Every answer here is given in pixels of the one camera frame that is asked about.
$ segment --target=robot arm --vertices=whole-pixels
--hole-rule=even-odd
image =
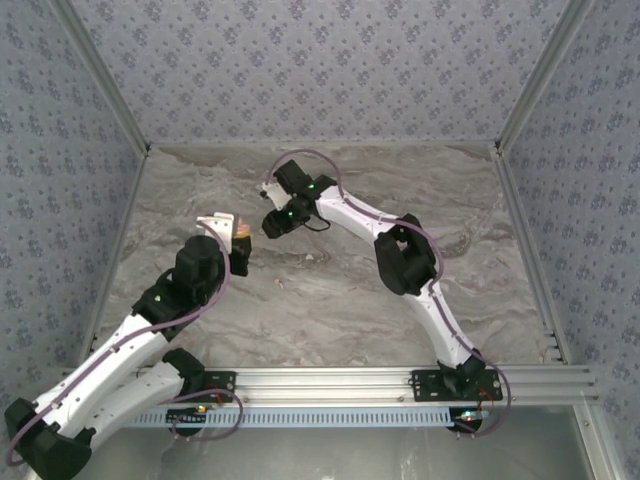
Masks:
[[[216,213],[198,221],[221,237],[231,273],[246,276],[251,240],[248,234],[235,235],[235,217]],[[15,450],[43,480],[73,478],[92,450],[131,418],[179,394],[204,388],[204,366],[182,349],[167,353],[140,378],[123,383],[197,318],[194,313],[225,280],[224,263],[214,238],[190,237],[177,253],[175,266],[143,293],[131,314],[82,365],[34,402],[17,399],[7,408],[5,421],[12,439],[41,417],[19,438]],[[171,328],[154,328],[186,316],[193,318]]]
[[[419,227],[418,220],[409,214],[402,218],[389,215],[345,192],[351,203],[373,218],[364,215],[344,201],[335,181],[324,175],[312,180],[293,160],[277,169],[274,177],[276,182],[262,185],[262,196],[271,199],[276,207],[263,221],[266,235],[278,238],[304,225],[313,215],[341,225],[369,243],[375,250],[383,283],[405,298],[417,312],[433,342],[447,387],[463,396],[485,365],[462,347],[460,340],[469,346],[472,343],[461,332],[439,284],[431,287],[433,293],[428,289],[429,282],[436,276],[436,259],[431,246],[416,232],[375,218],[399,219]],[[460,340],[452,335],[434,296]]]

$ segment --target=marble floor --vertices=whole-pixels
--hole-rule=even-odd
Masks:
[[[494,362],[547,358],[488,150],[444,146],[330,146],[345,188],[389,213],[411,212],[446,257],[442,288],[458,322]],[[175,253],[197,232],[195,219],[235,212],[251,225],[247,278],[233,277],[218,306],[173,342],[209,366],[360,366],[435,363],[411,307],[388,292],[373,250],[334,226],[298,229],[278,240],[259,233],[270,204],[259,183],[285,148],[156,148],[147,160],[98,344]],[[315,176],[320,160],[297,157]]]

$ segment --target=metal frame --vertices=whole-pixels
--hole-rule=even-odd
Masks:
[[[131,193],[129,193],[129,199],[127,200],[127,204],[124,207],[124,213],[122,214],[120,227],[118,227],[118,233],[116,234],[115,243],[113,245],[113,248],[111,249],[111,255],[109,256],[109,263],[107,264],[106,273],[104,278],[102,279],[102,283],[100,284],[100,290],[98,291],[96,304],[91,311],[91,317],[89,318],[87,331],[84,335],[84,339],[82,340],[82,346],[80,347],[80,353],[78,354],[77,360],[78,366],[81,365],[82,362],[84,362],[89,357],[89,355],[91,355],[93,343],[96,339],[95,334],[96,330],[98,329],[98,322],[102,317],[102,313],[104,312],[107,301],[109,300],[109,292],[111,291],[111,287],[113,286],[113,280],[115,279],[116,271],[118,270],[118,262],[120,261],[122,249],[124,248],[124,244],[126,243],[127,230],[129,229],[131,216],[133,214],[133,206],[136,202],[136,198],[138,197],[140,182],[142,181],[142,174],[144,172],[144,167],[146,165],[148,156],[148,152],[142,154],[140,164],[138,165],[138,169],[134,174]]]
[[[570,0],[565,7],[551,38],[547,41],[498,136],[501,153],[506,154],[509,151],[516,137],[524,128],[540,95],[547,87],[578,28],[582,25],[594,3],[595,0]]]
[[[518,195],[518,188],[511,172],[511,167],[499,152],[493,153],[492,156],[538,313],[542,317],[545,327],[554,332],[563,363],[571,363],[569,344],[560,324],[551,289],[547,283],[538,250],[535,247],[533,234],[524,213],[524,206]]]
[[[410,372],[425,368],[438,369],[436,366],[413,366],[216,367],[215,370],[233,370],[237,373],[235,393],[251,408],[476,405],[477,402],[464,401],[416,403],[409,385]],[[509,379],[514,406],[591,405],[599,399],[594,374],[589,367],[505,365],[501,369]],[[506,400],[502,400],[496,405],[505,403]]]
[[[89,74],[96,82],[96,86],[102,92],[107,105],[111,108],[131,145],[139,153],[144,153],[147,150],[147,141],[136,123],[131,109],[129,109],[127,102],[118,89],[113,76],[102,57],[100,57],[98,49],[80,19],[78,12],[76,12],[69,0],[49,0],[49,4],[67,32],[69,40],[78,51]]]
[[[583,444],[595,478],[598,480],[624,479],[623,469],[613,447],[611,435],[599,406],[593,371],[588,366],[569,365],[571,356],[564,337],[554,302],[546,284],[542,264],[535,249],[526,216],[517,194],[517,188],[508,162],[491,146],[489,152],[496,165],[499,184],[505,194],[518,246],[523,257],[533,296],[548,332],[552,347],[558,354],[552,355],[556,363],[523,366],[501,366],[513,391],[513,407],[520,406],[573,406],[580,426]],[[138,172],[135,189],[127,205],[126,219],[118,234],[118,246],[114,249],[110,275],[103,285],[101,301],[94,311],[92,323],[83,345],[81,360],[89,354],[93,343],[97,319],[108,299],[108,291],[115,275],[126,227],[140,184],[142,167]],[[227,367],[238,373],[236,393],[248,408],[304,409],[319,412],[322,409],[389,409],[411,412],[425,404],[413,400],[408,385],[410,371],[435,368],[414,367],[283,367],[246,368]],[[444,408],[465,405],[464,402],[435,402],[429,407]],[[225,405],[222,410],[232,412],[234,407]]]

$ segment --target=patterned wallpaper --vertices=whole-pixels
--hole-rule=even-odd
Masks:
[[[496,138],[566,0],[72,0],[151,142]]]
[[[574,360],[640,478],[640,4],[596,3],[509,154]]]
[[[45,0],[2,0],[0,18],[4,411],[76,361],[138,155]]]

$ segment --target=glass panel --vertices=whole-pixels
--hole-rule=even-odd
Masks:
[[[79,480],[591,479],[571,408],[518,407],[483,439],[440,428],[240,430],[212,443],[126,429]]]

